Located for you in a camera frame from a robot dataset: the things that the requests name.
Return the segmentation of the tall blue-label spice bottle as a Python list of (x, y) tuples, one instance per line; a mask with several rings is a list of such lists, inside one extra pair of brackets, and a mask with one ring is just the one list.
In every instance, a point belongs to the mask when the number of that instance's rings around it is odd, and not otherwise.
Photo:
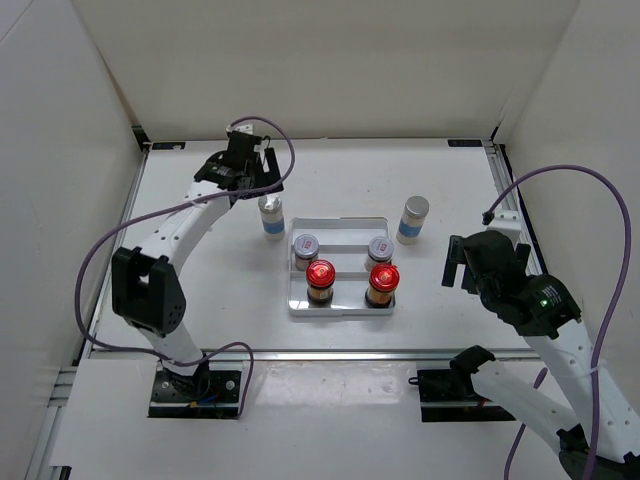
[(278, 194), (268, 194), (258, 199), (261, 222), (265, 237), (278, 241), (285, 235), (283, 204)]
[(429, 209), (428, 200), (422, 196), (414, 195), (406, 200), (396, 232), (396, 239), (401, 244), (417, 242)]

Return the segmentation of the short silver-lid jar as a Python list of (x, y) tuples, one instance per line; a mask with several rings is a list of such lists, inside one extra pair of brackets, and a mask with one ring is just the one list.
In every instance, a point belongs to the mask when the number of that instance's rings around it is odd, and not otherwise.
[(294, 264), (297, 270), (305, 271), (319, 255), (319, 241), (312, 234), (301, 234), (293, 242)]
[(394, 244), (388, 237), (374, 237), (368, 244), (365, 269), (371, 271), (379, 264), (391, 264), (393, 254)]

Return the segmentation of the red-lid chili sauce jar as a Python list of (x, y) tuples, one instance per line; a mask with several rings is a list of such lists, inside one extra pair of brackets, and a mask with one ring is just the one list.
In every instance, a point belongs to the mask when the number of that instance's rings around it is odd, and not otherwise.
[(394, 300), (399, 282), (400, 274), (396, 266), (388, 263), (374, 266), (365, 293), (366, 303), (372, 308), (387, 308)]
[(323, 305), (333, 298), (336, 270), (328, 260), (318, 259), (306, 269), (307, 297), (312, 304)]

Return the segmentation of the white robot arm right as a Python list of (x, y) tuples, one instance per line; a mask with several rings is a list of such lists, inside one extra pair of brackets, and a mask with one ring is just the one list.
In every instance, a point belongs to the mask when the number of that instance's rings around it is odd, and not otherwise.
[(595, 348), (566, 286), (549, 274), (527, 274), (529, 253), (495, 230), (453, 235), (442, 284), (452, 286), (463, 266), (463, 288), (515, 329), (568, 403), (548, 398), (478, 345), (451, 360), (450, 390), (498, 404), (552, 449), (572, 479), (636, 479), (639, 415), (607, 369), (592, 365)]

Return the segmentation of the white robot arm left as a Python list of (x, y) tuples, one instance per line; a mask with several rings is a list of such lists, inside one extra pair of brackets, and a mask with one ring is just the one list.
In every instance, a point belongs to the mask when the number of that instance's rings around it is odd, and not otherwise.
[(177, 374), (175, 388), (188, 400), (206, 395), (210, 377), (204, 353), (183, 324), (186, 297), (179, 274), (205, 233), (236, 201), (279, 192), (281, 175), (266, 139), (241, 131), (228, 135), (225, 150), (211, 155), (195, 173), (184, 197), (186, 208), (172, 212), (134, 248), (112, 257), (112, 309), (138, 330)]

